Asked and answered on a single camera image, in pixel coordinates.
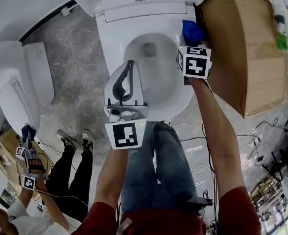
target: jeans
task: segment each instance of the jeans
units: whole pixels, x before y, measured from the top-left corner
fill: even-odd
[[[175,130],[164,123],[147,122],[142,147],[129,149],[121,193],[122,213],[179,209],[176,200],[192,197],[197,197],[194,180]]]
[[[72,159],[75,153],[73,146],[67,145],[62,157],[51,170],[46,188],[50,194],[55,196],[74,196],[57,198],[53,197],[62,213],[83,222],[87,213],[90,196],[90,181],[93,170],[93,154],[90,150],[84,150],[82,161],[75,173],[74,180],[69,187],[69,178],[72,166]]]

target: white toilet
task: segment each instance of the white toilet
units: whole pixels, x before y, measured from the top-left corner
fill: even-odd
[[[111,75],[129,59],[140,69],[149,121],[172,118],[191,100],[177,68],[182,20],[196,21],[193,3],[203,0],[76,0],[96,17]]]
[[[21,136],[30,125],[38,130],[40,114],[54,99],[54,88],[44,43],[22,46],[0,43],[0,129],[5,118]]]

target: blue sponge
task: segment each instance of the blue sponge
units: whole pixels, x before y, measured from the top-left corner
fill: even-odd
[[[183,20],[182,34],[187,46],[196,47],[197,42],[205,38],[197,23],[193,21]]]

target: shoe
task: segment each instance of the shoe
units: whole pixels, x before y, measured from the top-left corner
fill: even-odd
[[[82,132],[82,139],[83,139],[83,151],[90,150],[92,153],[95,151],[95,139],[93,134],[85,129]]]
[[[57,131],[57,137],[62,141],[62,143],[64,143],[65,147],[67,145],[71,145],[75,148],[75,150],[80,148],[80,144],[79,142],[77,142],[76,140],[74,140],[73,138],[71,138],[70,136],[68,136],[67,133],[58,130]]]
[[[163,121],[159,121],[158,123],[164,123],[166,125],[171,126],[173,123],[173,118],[167,119],[167,120],[163,120]]]

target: marble floor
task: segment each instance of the marble floor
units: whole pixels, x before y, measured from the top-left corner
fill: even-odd
[[[33,33],[25,44],[43,41],[46,46],[48,62],[55,89],[55,99],[41,116],[41,129],[37,137],[58,151],[63,151],[63,144],[56,137],[61,129],[71,136],[79,137],[83,129],[92,131],[96,139],[96,150],[93,161],[93,174],[90,187],[90,206],[93,203],[96,182],[100,169],[110,149],[104,128],[106,116],[104,107],[104,86],[109,78],[106,62],[94,18],[88,16],[81,8],[74,10],[67,17],[60,15],[52,18]],[[277,126],[284,126],[288,120],[288,102],[255,117],[243,119],[227,103],[216,96],[219,105],[231,121],[237,135],[251,135],[262,121],[273,123],[278,118]],[[202,119],[197,100],[192,98],[188,107],[173,122],[181,140],[203,137]],[[278,154],[280,148],[287,144],[284,132],[268,124],[262,124],[255,135],[261,138],[257,149],[259,156],[264,156],[263,163],[271,160],[271,152]],[[264,171],[255,165],[257,153],[252,144],[252,137],[238,137],[242,170],[248,190],[251,190]],[[214,184],[208,162],[208,149],[204,139],[183,141],[188,162],[193,174],[199,195],[208,190],[209,197],[214,196]],[[48,153],[53,162],[60,154],[46,145],[41,147]],[[76,153],[73,167],[81,161],[81,152]],[[213,219],[213,208],[207,207],[208,219]]]

